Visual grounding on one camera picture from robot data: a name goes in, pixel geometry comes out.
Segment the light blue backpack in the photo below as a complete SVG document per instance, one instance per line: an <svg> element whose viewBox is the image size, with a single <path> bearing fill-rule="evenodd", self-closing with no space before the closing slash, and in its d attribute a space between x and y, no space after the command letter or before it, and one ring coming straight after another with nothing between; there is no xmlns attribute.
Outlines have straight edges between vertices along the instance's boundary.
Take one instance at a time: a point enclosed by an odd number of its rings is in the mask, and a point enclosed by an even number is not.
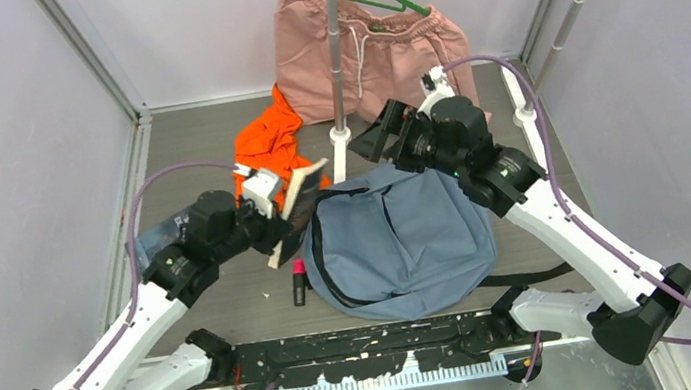
<svg viewBox="0 0 691 390"><path fill-rule="evenodd" d="M319 193L303 235L309 286L347 315L411 321L459 303L478 287L524 286L571 271L494 276L491 212L451 176L386 164Z"/></svg>

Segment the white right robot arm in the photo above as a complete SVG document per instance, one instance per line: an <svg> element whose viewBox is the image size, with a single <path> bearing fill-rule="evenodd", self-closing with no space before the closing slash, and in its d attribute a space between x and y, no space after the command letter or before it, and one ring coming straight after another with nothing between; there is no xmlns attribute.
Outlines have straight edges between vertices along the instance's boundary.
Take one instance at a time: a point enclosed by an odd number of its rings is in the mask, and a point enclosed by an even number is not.
<svg viewBox="0 0 691 390"><path fill-rule="evenodd" d="M551 331L591 338L612 358L636 366L688 305L691 269L662 266L615 237L599 243L603 227L579 215L526 153L496 144L484 111L467 97L444 98L427 110L389 100L349 149L406 172L450 175L473 203L534 235L593 286L578 294L511 288L494 321L509 345Z"/></svg>

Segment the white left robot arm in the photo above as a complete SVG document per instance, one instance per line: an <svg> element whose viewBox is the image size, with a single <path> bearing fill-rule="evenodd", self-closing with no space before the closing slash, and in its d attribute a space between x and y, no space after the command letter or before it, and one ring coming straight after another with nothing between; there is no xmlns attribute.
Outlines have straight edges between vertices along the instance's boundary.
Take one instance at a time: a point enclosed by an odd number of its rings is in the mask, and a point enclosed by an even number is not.
<svg viewBox="0 0 691 390"><path fill-rule="evenodd" d="M127 245L136 264L129 304L50 390L190 390L230 381L236 367L233 348L207 329L190 332L160 364L138 377L132 374L218 280L225 262L250 249L269 255L290 233L275 199L282 185L276 176L256 175L242 182L238 194L204 192Z"/></svg>

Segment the Three Days to See book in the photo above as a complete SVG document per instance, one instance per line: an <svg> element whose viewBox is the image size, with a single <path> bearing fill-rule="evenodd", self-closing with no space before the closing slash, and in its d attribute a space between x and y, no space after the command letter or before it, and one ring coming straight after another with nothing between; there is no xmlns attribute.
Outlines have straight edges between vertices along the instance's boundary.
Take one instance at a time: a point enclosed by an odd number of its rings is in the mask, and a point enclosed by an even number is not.
<svg viewBox="0 0 691 390"><path fill-rule="evenodd" d="M309 166L293 170L281 213L281 219L290 225L290 230L275 246L268 267L278 269L297 254L322 191L327 163L328 159L324 157Z"/></svg>

